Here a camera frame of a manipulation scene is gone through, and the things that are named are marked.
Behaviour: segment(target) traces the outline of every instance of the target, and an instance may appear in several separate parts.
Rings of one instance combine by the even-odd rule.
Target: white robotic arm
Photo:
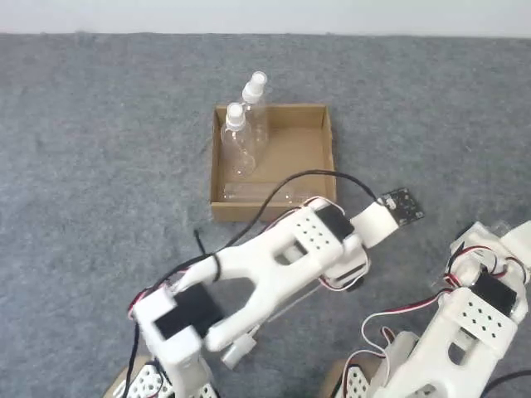
[[[410,200],[407,190],[399,194],[406,202]],[[423,216],[419,211],[413,220]],[[194,396],[211,379],[201,357],[203,341],[209,351],[221,351],[316,279],[337,290],[353,286],[369,270],[366,247],[392,234],[399,224],[404,222],[392,216],[387,203],[374,202],[349,220],[343,209],[317,198],[246,243],[194,264],[173,287],[163,285],[141,299],[133,307],[134,317],[176,397]],[[183,323],[179,315],[179,310],[186,310],[179,301],[182,294],[217,279],[237,278],[248,278],[255,285],[243,308],[227,318],[213,319],[203,330],[201,319],[198,325],[166,329],[169,321]]]
[[[531,221],[501,238],[476,222],[451,250],[446,277],[456,289],[439,297],[439,310],[420,338],[397,335],[385,350],[388,362],[382,361],[373,377],[360,367],[348,368],[345,380],[356,375],[366,386],[352,396],[481,396],[528,312]],[[349,388],[342,383],[336,396],[346,396]]]

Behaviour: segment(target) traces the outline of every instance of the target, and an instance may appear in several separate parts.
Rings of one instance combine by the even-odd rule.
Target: white spray nozzle
[[[241,96],[248,104],[256,104],[264,94],[264,86],[267,83],[267,75],[264,72],[257,71],[252,74],[251,79],[247,82]]]
[[[241,104],[233,102],[227,107],[225,124],[231,130],[241,130],[246,125],[246,115]]]

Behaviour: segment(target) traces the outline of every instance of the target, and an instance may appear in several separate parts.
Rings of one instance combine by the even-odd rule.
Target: plastic bottle
[[[264,86],[267,83],[267,75],[257,71],[241,92],[242,103],[245,109],[247,121],[251,124],[256,141],[256,155],[259,157],[266,149],[269,141],[269,123],[264,101]]]
[[[222,156],[226,171],[233,177],[246,177],[256,168],[256,142],[241,104],[227,107],[222,126]]]

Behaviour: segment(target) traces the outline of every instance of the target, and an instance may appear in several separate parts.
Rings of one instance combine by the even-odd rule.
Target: cardboard box
[[[323,104],[275,104],[267,108],[270,141],[256,170],[245,179],[230,179],[225,172],[220,135],[226,114],[226,106],[217,106],[213,116],[210,202],[214,220],[249,221],[262,205],[261,202],[223,201],[226,182],[280,182],[304,170],[334,170],[332,130],[327,107]],[[334,177],[304,176],[290,182],[290,186],[336,201]],[[293,205],[288,202],[272,202],[261,220],[274,220],[291,207]]]

